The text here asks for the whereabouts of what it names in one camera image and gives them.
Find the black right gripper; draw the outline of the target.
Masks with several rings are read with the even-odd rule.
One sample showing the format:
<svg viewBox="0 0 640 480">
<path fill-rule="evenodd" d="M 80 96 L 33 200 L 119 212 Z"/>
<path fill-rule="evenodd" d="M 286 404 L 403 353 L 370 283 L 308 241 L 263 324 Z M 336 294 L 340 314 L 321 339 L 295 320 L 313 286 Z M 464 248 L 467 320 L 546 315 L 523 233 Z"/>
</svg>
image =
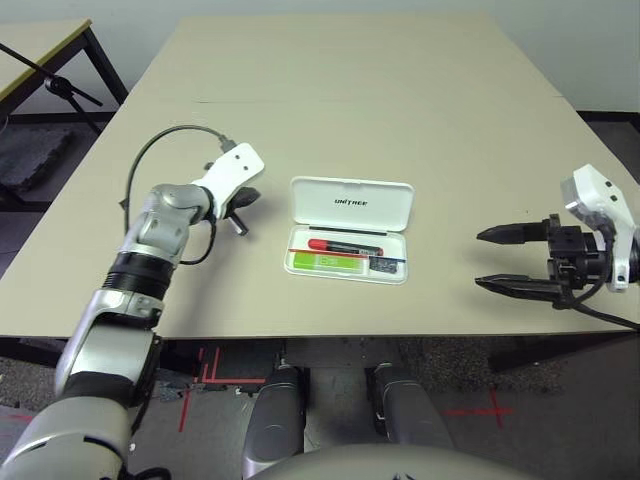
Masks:
<svg viewBox="0 0 640 480">
<path fill-rule="evenodd" d="M 578 226 L 563 226 L 559 215 L 551 214 L 548 220 L 540 222 L 490 227 L 478 233 L 476 239 L 500 245 L 547 239 L 550 280 L 496 274 L 478 277 L 475 283 L 486 290 L 512 298 L 553 300 L 552 306 L 558 310 L 581 306 L 602 289 L 613 270 L 613 224 L 610 221 L 600 223 L 594 233 L 584 233 Z M 556 299 L 554 282 L 560 289 Z"/>
</svg>

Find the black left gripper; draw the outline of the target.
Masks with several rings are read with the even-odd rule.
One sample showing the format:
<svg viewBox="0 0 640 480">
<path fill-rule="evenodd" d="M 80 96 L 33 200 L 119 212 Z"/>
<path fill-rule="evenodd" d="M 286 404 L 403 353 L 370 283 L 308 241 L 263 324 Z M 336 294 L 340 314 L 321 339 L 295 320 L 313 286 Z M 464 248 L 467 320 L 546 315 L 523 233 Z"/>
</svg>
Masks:
<svg viewBox="0 0 640 480">
<path fill-rule="evenodd" d="M 236 213 L 236 209 L 252 205 L 260 196 L 261 194 L 257 189 L 253 187 L 243 187 L 239 190 L 239 197 L 241 200 L 235 203 L 235 207 L 229 208 L 228 220 L 238 236 L 246 236 L 249 233 L 249 228 Z"/>
</svg>

